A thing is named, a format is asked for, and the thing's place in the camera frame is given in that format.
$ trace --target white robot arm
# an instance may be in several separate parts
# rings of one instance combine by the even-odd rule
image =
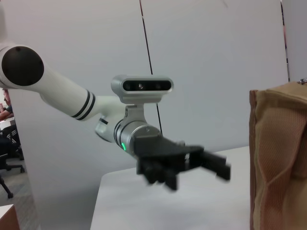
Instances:
[[[123,118],[125,105],[118,97],[95,96],[55,72],[39,54],[27,46],[1,43],[1,47],[0,86],[2,88],[37,92],[44,102],[80,121],[99,113],[110,123]],[[113,131],[105,130],[102,138],[114,142]]]
[[[137,159],[137,173],[150,184],[165,183],[177,190],[176,175],[196,167],[230,180],[226,159],[205,152],[202,146],[184,146],[163,137],[144,117],[144,103],[158,103],[173,89],[164,76],[116,76],[111,88],[116,96],[95,96],[51,69],[33,49],[7,40],[0,2],[0,87],[40,94],[44,102],[74,119],[101,118],[96,133]]]

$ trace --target brown bag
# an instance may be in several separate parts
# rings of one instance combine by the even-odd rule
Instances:
[[[307,230],[307,85],[249,98],[250,229]]]

